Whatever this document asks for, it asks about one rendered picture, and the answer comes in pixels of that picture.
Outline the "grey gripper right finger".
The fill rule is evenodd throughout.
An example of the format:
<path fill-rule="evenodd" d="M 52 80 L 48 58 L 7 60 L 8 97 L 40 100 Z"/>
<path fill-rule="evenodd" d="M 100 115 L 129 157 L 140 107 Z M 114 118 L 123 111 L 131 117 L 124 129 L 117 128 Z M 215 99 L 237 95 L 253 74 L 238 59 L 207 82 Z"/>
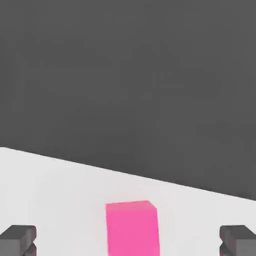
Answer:
<path fill-rule="evenodd" d="M 245 225 L 222 225 L 219 256 L 256 256 L 256 234 Z"/>

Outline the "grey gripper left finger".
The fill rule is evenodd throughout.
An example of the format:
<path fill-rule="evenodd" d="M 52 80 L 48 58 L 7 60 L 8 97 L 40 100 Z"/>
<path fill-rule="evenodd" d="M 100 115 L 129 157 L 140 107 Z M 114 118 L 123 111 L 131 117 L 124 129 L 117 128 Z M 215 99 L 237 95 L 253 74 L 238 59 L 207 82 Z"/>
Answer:
<path fill-rule="evenodd" d="M 0 256 L 37 256 L 34 225 L 11 225 L 0 234 Z"/>

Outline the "large pink box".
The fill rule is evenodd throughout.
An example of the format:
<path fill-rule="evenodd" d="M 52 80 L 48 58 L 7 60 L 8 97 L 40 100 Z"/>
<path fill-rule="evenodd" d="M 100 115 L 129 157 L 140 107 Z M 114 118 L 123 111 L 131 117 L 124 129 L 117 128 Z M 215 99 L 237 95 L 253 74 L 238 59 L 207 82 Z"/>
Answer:
<path fill-rule="evenodd" d="M 107 203 L 107 256 L 160 256 L 157 208 L 148 200 Z"/>

